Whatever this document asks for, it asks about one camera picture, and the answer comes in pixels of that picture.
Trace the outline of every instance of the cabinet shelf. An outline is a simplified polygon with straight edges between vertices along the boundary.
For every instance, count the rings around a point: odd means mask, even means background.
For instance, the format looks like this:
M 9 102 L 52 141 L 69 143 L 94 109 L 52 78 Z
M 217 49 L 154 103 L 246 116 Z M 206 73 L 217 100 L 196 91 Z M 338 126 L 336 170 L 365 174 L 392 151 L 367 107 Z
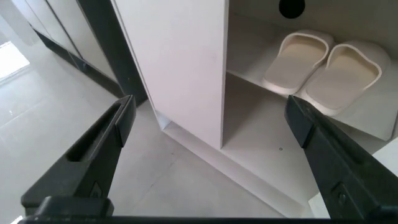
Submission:
M 280 43 L 291 32 L 294 30 L 232 13 L 229 18 L 227 72 L 262 87 L 261 80 L 276 58 Z M 308 82 L 322 70 L 320 67 Z M 398 112 L 397 73 L 398 61 L 392 60 L 390 69 L 375 85 L 332 118 L 379 139 L 390 139 Z

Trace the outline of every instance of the floor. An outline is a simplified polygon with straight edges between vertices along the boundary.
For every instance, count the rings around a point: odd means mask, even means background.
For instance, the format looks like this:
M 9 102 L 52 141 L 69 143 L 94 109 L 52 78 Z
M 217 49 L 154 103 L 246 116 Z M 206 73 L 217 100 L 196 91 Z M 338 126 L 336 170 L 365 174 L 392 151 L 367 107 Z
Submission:
M 46 49 L 6 0 L 0 4 L 1 39 L 30 62 L 0 80 L 0 222 L 11 223 L 24 215 L 21 195 L 116 97 Z M 166 136 L 149 102 L 137 110 L 109 198 L 114 215 L 281 217 Z

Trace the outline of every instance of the round hole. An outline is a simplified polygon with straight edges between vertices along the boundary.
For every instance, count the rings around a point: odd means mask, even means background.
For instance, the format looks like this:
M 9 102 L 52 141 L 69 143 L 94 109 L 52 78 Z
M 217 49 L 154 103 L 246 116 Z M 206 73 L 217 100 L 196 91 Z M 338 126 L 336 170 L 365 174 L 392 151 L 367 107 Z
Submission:
M 288 19 L 295 19 L 300 16 L 305 9 L 304 0 L 280 0 L 279 12 Z

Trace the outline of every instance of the slide sandal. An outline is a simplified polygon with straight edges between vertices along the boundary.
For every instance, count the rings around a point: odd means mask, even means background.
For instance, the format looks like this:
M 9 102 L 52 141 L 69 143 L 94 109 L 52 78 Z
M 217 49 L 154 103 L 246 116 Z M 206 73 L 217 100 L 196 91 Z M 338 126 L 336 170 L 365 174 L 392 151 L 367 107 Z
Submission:
M 304 89 L 303 98 L 333 116 L 375 84 L 390 65 L 388 54 L 369 42 L 348 41 L 330 52 L 326 68 Z
M 297 92 L 326 59 L 332 45 L 333 38 L 329 34 L 313 30 L 289 34 L 266 71 L 262 85 L 281 95 Z

